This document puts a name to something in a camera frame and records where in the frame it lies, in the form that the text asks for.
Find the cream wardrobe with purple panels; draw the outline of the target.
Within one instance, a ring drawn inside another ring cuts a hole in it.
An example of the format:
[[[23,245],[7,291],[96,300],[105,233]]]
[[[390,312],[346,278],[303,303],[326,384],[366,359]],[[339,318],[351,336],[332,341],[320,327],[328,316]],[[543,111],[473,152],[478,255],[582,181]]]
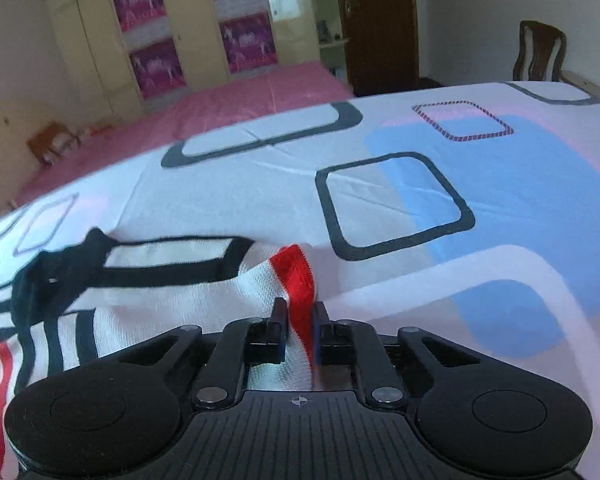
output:
[[[86,118],[132,122],[320,57],[312,0],[46,0]]]

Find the cream corner shelf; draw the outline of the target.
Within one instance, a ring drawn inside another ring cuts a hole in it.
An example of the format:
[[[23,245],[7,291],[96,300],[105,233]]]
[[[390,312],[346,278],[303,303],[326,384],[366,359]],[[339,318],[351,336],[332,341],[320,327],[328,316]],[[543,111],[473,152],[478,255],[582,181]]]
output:
[[[343,32],[341,0],[312,0],[318,50],[323,65],[346,86],[349,84],[346,45]]]

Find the pink bed cover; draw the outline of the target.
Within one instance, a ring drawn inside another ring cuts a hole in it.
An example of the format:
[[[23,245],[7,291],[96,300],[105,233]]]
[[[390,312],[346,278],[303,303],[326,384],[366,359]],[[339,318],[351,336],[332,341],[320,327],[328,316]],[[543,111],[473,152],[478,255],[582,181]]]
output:
[[[194,92],[157,114],[91,136],[68,156],[40,170],[15,202],[23,206],[94,171],[196,134],[352,96],[346,84],[319,62],[279,67]]]

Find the orange patterned pillow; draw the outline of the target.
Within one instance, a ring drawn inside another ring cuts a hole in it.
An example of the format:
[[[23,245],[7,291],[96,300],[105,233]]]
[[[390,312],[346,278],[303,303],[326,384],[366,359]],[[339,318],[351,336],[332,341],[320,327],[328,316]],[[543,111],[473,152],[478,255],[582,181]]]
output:
[[[50,122],[26,141],[35,159],[45,166],[53,165],[64,151],[79,143],[78,136],[62,122]]]

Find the striped white black red garment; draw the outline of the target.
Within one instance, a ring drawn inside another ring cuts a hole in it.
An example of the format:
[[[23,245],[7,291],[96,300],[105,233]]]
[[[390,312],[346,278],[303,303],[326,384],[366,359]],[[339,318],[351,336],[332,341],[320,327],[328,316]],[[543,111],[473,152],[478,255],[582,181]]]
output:
[[[238,318],[288,306],[280,364],[248,376],[260,390],[312,386],[316,285],[306,248],[247,237],[180,236],[122,242],[92,229],[80,244],[40,252],[0,285],[0,479],[14,478],[4,415],[21,390],[183,325],[218,332]]]

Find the dark wooden chair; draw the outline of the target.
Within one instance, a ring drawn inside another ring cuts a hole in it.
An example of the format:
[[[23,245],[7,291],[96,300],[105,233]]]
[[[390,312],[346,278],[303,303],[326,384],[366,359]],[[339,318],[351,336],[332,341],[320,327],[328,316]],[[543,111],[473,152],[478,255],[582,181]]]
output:
[[[567,36],[560,29],[538,21],[521,21],[513,80],[557,82],[566,53]]]

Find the patterned white blue bedsheet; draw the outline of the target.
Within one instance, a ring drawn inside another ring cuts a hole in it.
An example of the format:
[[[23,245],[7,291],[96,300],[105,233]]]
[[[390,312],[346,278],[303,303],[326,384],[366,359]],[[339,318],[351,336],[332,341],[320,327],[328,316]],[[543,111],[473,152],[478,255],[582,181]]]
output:
[[[248,385],[183,325],[7,405],[12,479],[600,479],[600,99],[473,84],[240,122],[0,221],[0,285],[92,229],[306,248],[351,364]]]

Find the dark wooden door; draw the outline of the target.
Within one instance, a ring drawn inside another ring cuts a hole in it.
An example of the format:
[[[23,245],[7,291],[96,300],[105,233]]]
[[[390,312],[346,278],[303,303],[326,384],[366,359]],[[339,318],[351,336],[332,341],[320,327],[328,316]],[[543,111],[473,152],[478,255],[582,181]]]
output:
[[[348,76],[356,96],[416,88],[416,0],[341,0]]]

